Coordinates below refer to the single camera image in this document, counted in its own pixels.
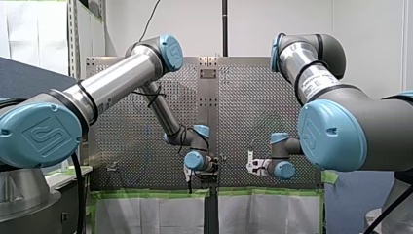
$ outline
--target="metal stand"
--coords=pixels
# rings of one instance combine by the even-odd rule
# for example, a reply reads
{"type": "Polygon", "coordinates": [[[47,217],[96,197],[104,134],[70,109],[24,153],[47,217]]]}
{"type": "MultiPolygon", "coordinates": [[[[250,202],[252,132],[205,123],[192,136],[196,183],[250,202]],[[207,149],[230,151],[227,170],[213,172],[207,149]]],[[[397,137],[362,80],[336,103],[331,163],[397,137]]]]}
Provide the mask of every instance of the metal stand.
{"type": "Polygon", "coordinates": [[[204,234],[219,233],[217,176],[201,181],[201,188],[209,188],[204,200],[204,234]]]}
{"type": "Polygon", "coordinates": [[[2,233],[60,234],[62,223],[59,214],[60,193],[51,194],[47,204],[29,211],[12,214],[0,219],[2,233]]]}
{"type": "MultiPolygon", "coordinates": [[[[219,103],[219,72],[217,69],[217,57],[199,57],[198,79],[198,124],[206,124],[210,127],[209,156],[217,157],[216,142],[218,131],[218,103],[219,103]]],[[[217,175],[209,176],[201,180],[201,187],[208,188],[209,197],[204,202],[204,233],[218,234],[218,195],[217,175]]]]}

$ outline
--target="pegboard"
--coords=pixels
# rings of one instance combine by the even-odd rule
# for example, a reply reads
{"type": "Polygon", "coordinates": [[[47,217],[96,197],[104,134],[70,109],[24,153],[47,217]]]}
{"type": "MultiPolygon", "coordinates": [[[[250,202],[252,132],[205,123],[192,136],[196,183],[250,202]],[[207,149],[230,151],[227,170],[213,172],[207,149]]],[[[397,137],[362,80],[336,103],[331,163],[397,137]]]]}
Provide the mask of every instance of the pegboard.
{"type": "MultiPolygon", "coordinates": [[[[87,74],[92,76],[120,59],[89,58],[87,74]]],[[[204,58],[186,58],[178,72],[159,80],[175,117],[185,126],[199,123],[200,70],[205,69],[200,59],[204,58]]],[[[211,129],[217,131],[217,153],[223,159],[219,185],[318,188],[320,172],[304,156],[292,157],[297,175],[290,181],[251,175],[246,170],[247,149],[253,139],[255,157],[266,158],[271,133],[297,135],[299,105],[291,86],[271,72],[269,58],[217,58],[214,67],[218,117],[211,129]]],[[[178,146],[164,143],[164,131],[142,96],[125,97],[99,117],[95,129],[100,167],[93,171],[93,190],[187,187],[183,174],[187,149],[177,155],[178,146]]]]}
{"type": "Polygon", "coordinates": [[[292,86],[270,70],[268,58],[219,58],[218,154],[225,159],[220,186],[272,186],[317,188],[320,171],[302,155],[291,162],[292,180],[249,174],[245,168],[252,144],[255,158],[271,154],[270,135],[287,132],[297,137],[300,109],[292,86]]]}

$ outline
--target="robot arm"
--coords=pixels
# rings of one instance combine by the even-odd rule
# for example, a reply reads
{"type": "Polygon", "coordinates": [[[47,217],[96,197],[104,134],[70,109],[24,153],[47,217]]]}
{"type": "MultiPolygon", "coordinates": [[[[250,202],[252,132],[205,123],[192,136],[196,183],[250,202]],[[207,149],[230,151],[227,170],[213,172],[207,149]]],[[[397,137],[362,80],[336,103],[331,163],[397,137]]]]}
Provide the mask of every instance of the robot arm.
{"type": "Polygon", "coordinates": [[[271,134],[271,157],[269,159],[254,159],[253,145],[248,149],[248,172],[257,176],[272,176],[279,179],[291,179],[295,168],[289,162],[291,154],[300,154],[301,148],[297,138],[289,137],[288,133],[271,134]]]}
{"type": "MultiPolygon", "coordinates": [[[[169,45],[170,47],[179,45],[174,39],[167,39],[161,44],[157,44],[156,40],[149,40],[144,43],[132,45],[127,51],[127,57],[133,55],[135,50],[141,44],[155,48],[165,45],[169,45]]],[[[165,62],[165,66],[171,70],[175,70],[177,66],[180,68],[183,59],[180,58],[179,62],[174,61],[173,59],[165,62]]],[[[209,127],[205,125],[195,125],[193,128],[184,128],[179,125],[168,102],[164,96],[159,95],[161,87],[154,82],[154,80],[145,83],[143,86],[139,86],[139,89],[141,93],[146,96],[148,106],[152,109],[158,122],[165,131],[164,141],[171,145],[191,147],[191,151],[186,154],[184,159],[185,167],[193,171],[215,172],[216,164],[208,156],[209,127]]]]}
{"type": "MultiPolygon", "coordinates": [[[[16,168],[60,163],[76,150],[99,115],[137,88],[155,88],[154,81],[182,64],[179,43],[164,35],[133,45],[122,61],[62,92],[51,90],[1,108],[0,162],[16,168]]],[[[166,108],[159,109],[169,111],[169,118],[160,122],[171,133],[179,126],[161,100],[153,106],[163,104],[166,108]]]]}
{"type": "Polygon", "coordinates": [[[313,164],[343,172],[413,168],[411,92],[376,100],[341,84],[345,54],[331,36],[281,34],[273,44],[273,71],[294,86],[304,104],[298,134],[313,164]]]}

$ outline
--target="metal pole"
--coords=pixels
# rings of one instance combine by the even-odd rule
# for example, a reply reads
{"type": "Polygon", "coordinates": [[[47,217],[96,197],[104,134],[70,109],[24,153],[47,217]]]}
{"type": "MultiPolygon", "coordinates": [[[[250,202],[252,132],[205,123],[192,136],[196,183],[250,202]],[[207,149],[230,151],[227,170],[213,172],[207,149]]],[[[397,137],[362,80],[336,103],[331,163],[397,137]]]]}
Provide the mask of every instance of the metal pole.
{"type": "Polygon", "coordinates": [[[228,57],[228,0],[222,0],[222,49],[223,57],[228,57]]]}

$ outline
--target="light blue joint cover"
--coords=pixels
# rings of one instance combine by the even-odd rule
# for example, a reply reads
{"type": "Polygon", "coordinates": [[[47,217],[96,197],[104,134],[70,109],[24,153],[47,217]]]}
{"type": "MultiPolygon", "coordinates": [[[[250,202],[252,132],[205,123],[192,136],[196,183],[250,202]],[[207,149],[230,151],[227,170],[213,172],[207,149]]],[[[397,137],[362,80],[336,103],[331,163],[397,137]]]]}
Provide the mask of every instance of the light blue joint cover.
{"type": "Polygon", "coordinates": [[[351,172],[367,155],[364,131],[345,107],[326,99],[312,101],[300,110],[298,134],[304,154],[316,166],[351,172]]]}
{"type": "Polygon", "coordinates": [[[278,39],[278,37],[275,37],[274,38],[274,40],[273,40],[273,46],[271,47],[271,58],[270,58],[270,64],[271,64],[271,70],[273,71],[273,72],[277,72],[278,71],[278,69],[277,69],[277,54],[276,54],[276,52],[277,52],[277,47],[278,47],[278,45],[277,45],[277,39],[278,39]]]}
{"type": "Polygon", "coordinates": [[[189,170],[201,170],[204,165],[204,158],[203,156],[197,151],[190,151],[185,155],[185,167],[189,170]]]}
{"type": "Polygon", "coordinates": [[[172,35],[160,37],[161,55],[170,71],[177,71],[183,65],[183,53],[179,42],[172,35]]]}
{"type": "Polygon", "coordinates": [[[274,167],[274,175],[280,179],[291,179],[295,175],[295,167],[288,161],[281,161],[274,167]]]}
{"type": "Polygon", "coordinates": [[[0,116],[0,161],[17,168],[58,164],[81,140],[79,120],[57,104],[29,103],[0,116]]]}
{"type": "Polygon", "coordinates": [[[194,125],[194,130],[200,135],[209,138],[209,127],[207,125],[194,125]]]}
{"type": "Polygon", "coordinates": [[[409,96],[413,98],[413,91],[403,91],[400,94],[403,96],[409,96]]]}
{"type": "Polygon", "coordinates": [[[275,144],[286,139],[289,139],[288,133],[273,133],[271,134],[270,144],[275,144]]]}

